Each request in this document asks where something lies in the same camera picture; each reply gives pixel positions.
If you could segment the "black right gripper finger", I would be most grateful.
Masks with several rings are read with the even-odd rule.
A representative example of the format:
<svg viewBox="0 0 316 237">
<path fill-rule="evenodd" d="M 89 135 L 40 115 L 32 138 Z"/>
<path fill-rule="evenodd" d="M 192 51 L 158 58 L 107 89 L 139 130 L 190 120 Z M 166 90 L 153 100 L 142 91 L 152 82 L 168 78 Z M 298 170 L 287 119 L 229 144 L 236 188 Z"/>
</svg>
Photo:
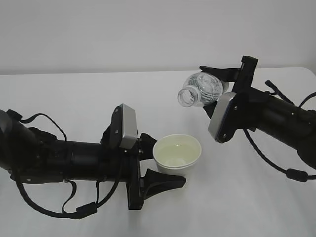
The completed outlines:
<svg viewBox="0 0 316 237">
<path fill-rule="evenodd" d="M 217 102 L 214 102 L 214 103 L 211 103 L 211 104 L 203 106 L 203 109 L 206 112 L 206 114 L 209 117 L 209 119 L 212 119 L 212 116 L 213 116 L 213 113 L 215 111 L 216 105 L 217 105 Z"/>
<path fill-rule="evenodd" d="M 202 72 L 215 76 L 224 82 L 237 82 L 241 78 L 240 68 L 213 68 L 208 66 L 200 66 L 199 69 Z"/>
</svg>

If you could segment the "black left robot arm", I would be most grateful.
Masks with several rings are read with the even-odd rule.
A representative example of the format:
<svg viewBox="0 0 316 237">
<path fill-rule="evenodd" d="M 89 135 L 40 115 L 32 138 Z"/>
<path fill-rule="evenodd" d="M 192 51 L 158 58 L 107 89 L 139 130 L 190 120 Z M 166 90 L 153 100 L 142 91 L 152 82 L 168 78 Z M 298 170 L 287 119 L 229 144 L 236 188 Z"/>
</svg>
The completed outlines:
<svg viewBox="0 0 316 237">
<path fill-rule="evenodd" d="M 121 104 L 111 117 L 99 143 L 58 140 L 51 133 L 28 127 L 33 117 L 23 119 L 13 111 L 0 113 L 0 166 L 8 171 L 24 201 L 34 210 L 56 218 L 81 219 L 97 212 L 115 192 L 126 184 L 128 208 L 140 210 L 144 201 L 159 193 L 181 188 L 182 175 L 163 174 L 148 169 L 144 176 L 140 162 L 153 158 L 155 139 L 137 133 L 135 111 Z M 113 186 L 103 199 L 78 207 L 75 212 L 46 210 L 28 196 L 25 184 L 67 182 L 77 190 L 76 181 L 111 181 Z"/>
</svg>

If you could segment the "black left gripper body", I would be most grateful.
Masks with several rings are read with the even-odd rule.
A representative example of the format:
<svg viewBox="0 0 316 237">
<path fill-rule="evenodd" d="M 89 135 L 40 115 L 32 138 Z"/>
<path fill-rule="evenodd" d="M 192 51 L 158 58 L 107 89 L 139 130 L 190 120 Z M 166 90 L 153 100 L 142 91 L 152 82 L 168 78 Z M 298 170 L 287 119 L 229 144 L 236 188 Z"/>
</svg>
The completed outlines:
<svg viewBox="0 0 316 237">
<path fill-rule="evenodd" d="M 100 144 L 106 151 L 105 180 L 114 180 L 108 194 L 97 201 L 104 205 L 114 194 L 119 182 L 126 185 L 129 210 L 140 210 L 144 204 L 143 184 L 140 174 L 140 158 L 144 154 L 140 138 L 122 138 L 118 134 L 104 133 Z"/>
</svg>

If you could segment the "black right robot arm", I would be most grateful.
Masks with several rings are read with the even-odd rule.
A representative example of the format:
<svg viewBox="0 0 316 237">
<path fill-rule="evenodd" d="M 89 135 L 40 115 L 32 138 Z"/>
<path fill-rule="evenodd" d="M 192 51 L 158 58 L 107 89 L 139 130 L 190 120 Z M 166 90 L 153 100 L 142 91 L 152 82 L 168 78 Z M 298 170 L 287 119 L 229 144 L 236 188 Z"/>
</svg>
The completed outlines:
<svg viewBox="0 0 316 237">
<path fill-rule="evenodd" d="M 240 68 L 200 67 L 202 72 L 234 84 L 217 102 L 204 107 L 210 118 L 209 133 L 215 141 L 225 143 L 239 129 L 258 129 L 294 148 L 305 164 L 315 168 L 316 112 L 295 106 L 269 80 L 266 85 L 273 92 L 252 87 L 257 63 L 256 58 L 243 56 Z"/>
</svg>

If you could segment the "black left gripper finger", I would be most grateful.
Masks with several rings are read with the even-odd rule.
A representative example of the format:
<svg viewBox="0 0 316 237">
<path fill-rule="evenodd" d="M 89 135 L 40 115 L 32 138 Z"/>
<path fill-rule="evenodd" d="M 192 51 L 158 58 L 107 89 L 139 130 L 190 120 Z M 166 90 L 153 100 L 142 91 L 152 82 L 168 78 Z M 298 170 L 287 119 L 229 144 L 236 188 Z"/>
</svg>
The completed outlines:
<svg viewBox="0 0 316 237">
<path fill-rule="evenodd" d="M 153 159 L 153 148 L 156 144 L 157 140 L 151 137 L 147 133 L 142 133 L 140 136 L 140 146 L 141 146 L 141 154 L 140 159 Z"/>
<path fill-rule="evenodd" d="M 148 169 L 143 177 L 143 198 L 151 198 L 157 194 L 182 188 L 186 178 L 178 175 L 163 174 Z"/>
</svg>

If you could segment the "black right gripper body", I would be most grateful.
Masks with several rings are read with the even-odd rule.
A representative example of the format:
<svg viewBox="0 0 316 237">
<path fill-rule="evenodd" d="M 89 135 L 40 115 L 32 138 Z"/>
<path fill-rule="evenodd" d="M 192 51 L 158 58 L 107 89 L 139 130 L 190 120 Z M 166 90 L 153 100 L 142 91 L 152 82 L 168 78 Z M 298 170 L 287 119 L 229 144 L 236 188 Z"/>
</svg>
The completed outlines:
<svg viewBox="0 0 316 237">
<path fill-rule="evenodd" d="M 251 87 L 257 63 L 258 59 L 254 57 L 242 57 L 241 67 L 232 88 L 232 92 L 241 93 L 242 91 L 246 91 Z"/>
</svg>

